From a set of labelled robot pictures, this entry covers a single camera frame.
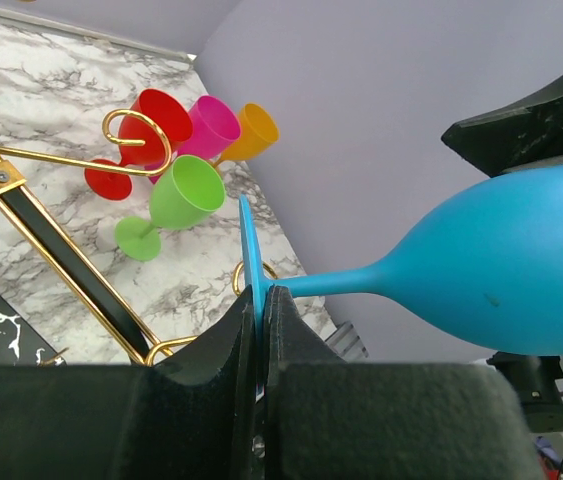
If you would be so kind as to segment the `black left gripper left fingers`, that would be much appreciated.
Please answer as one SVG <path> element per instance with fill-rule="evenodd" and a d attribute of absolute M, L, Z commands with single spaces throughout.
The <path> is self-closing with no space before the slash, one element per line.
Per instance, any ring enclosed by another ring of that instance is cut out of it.
<path fill-rule="evenodd" d="M 245 479 L 254 305 L 154 367 L 0 366 L 0 479 Z"/>

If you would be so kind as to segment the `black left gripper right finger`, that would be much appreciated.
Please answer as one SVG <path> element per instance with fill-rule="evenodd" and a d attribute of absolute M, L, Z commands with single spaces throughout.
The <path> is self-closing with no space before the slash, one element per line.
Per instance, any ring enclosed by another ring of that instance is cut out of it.
<path fill-rule="evenodd" d="M 458 363 L 349 363 L 266 300 L 269 479 L 540 479 L 518 398 L 496 370 Z"/>

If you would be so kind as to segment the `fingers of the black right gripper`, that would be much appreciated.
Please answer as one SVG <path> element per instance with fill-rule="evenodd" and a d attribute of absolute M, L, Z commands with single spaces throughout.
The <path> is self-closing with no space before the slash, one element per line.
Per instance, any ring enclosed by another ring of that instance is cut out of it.
<path fill-rule="evenodd" d="M 454 123 L 441 141 L 490 178 L 563 165 L 563 75 L 510 105 Z"/>

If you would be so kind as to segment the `blue wine glass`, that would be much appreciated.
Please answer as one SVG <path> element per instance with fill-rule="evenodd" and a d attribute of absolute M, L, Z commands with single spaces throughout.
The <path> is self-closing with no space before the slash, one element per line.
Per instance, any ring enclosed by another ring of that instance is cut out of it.
<path fill-rule="evenodd" d="M 563 165 L 483 181 L 375 263 L 280 286 L 296 298 L 379 295 L 483 348 L 563 356 Z"/>

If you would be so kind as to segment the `green wine glass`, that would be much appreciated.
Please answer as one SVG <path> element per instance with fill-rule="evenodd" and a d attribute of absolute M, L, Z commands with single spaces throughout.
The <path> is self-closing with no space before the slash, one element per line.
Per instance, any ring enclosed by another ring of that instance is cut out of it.
<path fill-rule="evenodd" d="M 162 249 L 162 230 L 189 229 L 219 210 L 225 199 L 225 185 L 217 170 L 200 157 L 182 155 L 154 185 L 149 217 L 129 216 L 117 223 L 117 247 L 134 260 L 151 261 Z"/>

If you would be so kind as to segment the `orange wine glass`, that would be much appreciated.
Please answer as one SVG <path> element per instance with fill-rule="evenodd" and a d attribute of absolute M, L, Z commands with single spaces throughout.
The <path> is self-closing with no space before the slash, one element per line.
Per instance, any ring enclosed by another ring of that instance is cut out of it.
<path fill-rule="evenodd" d="M 226 161 L 244 162 L 260 155 L 279 140 L 279 130 L 273 117 L 260 105 L 245 104 L 237 115 L 241 135 L 214 162 L 218 168 Z"/>

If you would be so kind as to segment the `magenta wine glass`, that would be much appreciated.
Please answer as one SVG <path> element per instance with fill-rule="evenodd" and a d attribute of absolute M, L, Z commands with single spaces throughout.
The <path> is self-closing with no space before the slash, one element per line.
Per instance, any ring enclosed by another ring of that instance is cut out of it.
<path fill-rule="evenodd" d="M 194 155 L 209 162 L 241 136 L 241 125 L 234 112 L 220 99 L 203 95 L 188 112 L 193 133 L 175 151 L 175 157 Z"/>

